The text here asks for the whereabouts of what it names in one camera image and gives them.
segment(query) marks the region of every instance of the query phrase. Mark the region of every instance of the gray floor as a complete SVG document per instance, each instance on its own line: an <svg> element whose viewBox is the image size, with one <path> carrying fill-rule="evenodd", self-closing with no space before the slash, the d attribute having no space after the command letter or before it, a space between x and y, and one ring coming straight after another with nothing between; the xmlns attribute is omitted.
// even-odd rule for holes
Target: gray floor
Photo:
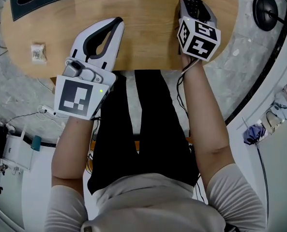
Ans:
<svg viewBox="0 0 287 232"><path fill-rule="evenodd" d="M239 14L231 41L225 51L213 62L205 66L209 82L215 93L224 118L227 118L245 97L264 68L279 36L280 23L270 32L257 28L252 13L253 0L239 0ZM287 2L276 0L279 16L284 18ZM0 28L0 45L5 46ZM54 95L43 87L37 79L25 76L11 62L6 49L0 48L0 121L8 121L19 115L37 112L39 105L53 107ZM128 77L127 94L134 133L140 132L141 108L137 98L133 72L125 73ZM163 72L168 84L180 123L187 133L188 120L179 107L176 96L176 83L179 72ZM49 80L40 80L50 89ZM27 135L39 135L46 142L55 143L62 133L67 119L55 119L55 122L40 115L17 118L11 122L16 129L26 125Z"/></svg>

